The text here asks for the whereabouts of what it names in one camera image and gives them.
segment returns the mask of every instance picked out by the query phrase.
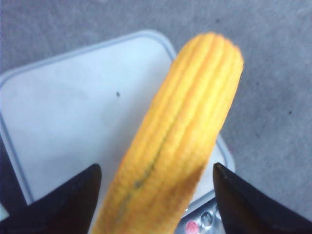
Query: gray concrete floor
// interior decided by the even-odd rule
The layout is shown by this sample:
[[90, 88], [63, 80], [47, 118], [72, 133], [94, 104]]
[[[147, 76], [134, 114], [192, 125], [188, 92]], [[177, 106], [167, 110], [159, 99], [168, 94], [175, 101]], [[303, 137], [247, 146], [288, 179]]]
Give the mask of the gray concrete floor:
[[312, 220], [312, 1], [2, 0], [1, 72], [141, 29], [199, 32], [245, 58], [222, 134], [237, 174]]

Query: corn cob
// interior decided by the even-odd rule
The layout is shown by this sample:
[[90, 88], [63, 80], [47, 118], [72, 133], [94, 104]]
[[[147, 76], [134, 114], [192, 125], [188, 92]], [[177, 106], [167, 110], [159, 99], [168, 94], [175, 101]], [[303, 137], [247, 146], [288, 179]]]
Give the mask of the corn cob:
[[239, 49], [214, 33], [190, 40], [155, 95], [93, 234], [170, 234], [187, 208], [232, 104]]

